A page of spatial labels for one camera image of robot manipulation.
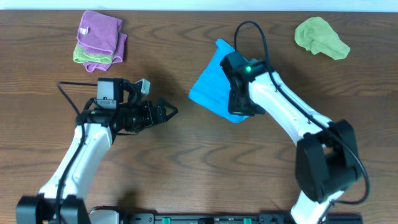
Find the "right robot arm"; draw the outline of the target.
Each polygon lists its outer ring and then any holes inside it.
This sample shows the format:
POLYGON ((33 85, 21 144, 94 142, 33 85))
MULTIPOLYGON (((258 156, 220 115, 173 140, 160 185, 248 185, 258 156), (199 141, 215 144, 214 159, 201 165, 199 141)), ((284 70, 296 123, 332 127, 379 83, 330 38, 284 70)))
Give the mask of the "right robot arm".
POLYGON ((249 62, 235 51, 220 66, 231 87, 229 113, 268 113, 296 146, 295 178, 300 195, 290 211, 292 219, 295 223, 324 222, 330 207, 363 174, 353 127, 316 112, 266 60, 249 62))

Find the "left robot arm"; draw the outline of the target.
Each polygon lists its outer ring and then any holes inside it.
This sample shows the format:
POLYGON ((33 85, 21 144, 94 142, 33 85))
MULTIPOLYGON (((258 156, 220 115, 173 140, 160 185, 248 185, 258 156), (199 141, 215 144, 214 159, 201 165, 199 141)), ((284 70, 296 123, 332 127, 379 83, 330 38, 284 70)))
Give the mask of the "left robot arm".
POLYGON ((167 122, 178 109, 163 99, 146 100, 116 110, 83 110, 76 118, 73 141, 50 180, 36 196, 23 196, 16 206, 18 223, 123 223, 115 209, 88 212, 85 199, 98 166, 117 135, 139 133, 167 122))

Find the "blue microfibre cloth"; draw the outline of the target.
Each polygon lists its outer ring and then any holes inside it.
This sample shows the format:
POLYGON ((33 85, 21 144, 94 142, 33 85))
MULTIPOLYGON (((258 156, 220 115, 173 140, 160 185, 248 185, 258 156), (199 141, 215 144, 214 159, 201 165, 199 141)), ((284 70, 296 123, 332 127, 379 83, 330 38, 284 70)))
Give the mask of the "blue microfibre cloth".
POLYGON ((223 39, 218 39, 215 45, 217 50, 214 56, 192 86, 188 98, 232 123, 240 123, 248 116, 229 113, 231 87, 220 65, 226 55, 234 52, 234 48, 223 39))

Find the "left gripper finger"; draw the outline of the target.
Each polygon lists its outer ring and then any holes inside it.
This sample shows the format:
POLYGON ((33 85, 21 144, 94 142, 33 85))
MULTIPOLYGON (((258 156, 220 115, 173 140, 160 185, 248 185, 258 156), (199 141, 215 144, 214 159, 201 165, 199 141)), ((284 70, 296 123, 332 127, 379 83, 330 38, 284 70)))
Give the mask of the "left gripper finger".
POLYGON ((172 118, 173 116, 175 116, 178 113, 178 109, 177 109, 177 107, 171 105, 166 100, 165 100, 165 102, 166 102, 166 110, 167 110, 167 115, 168 115, 168 120, 169 120, 170 118, 172 118))
POLYGON ((165 100, 157 100, 156 110, 157 110, 157 122, 159 124, 167 122, 168 115, 167 115, 165 100))

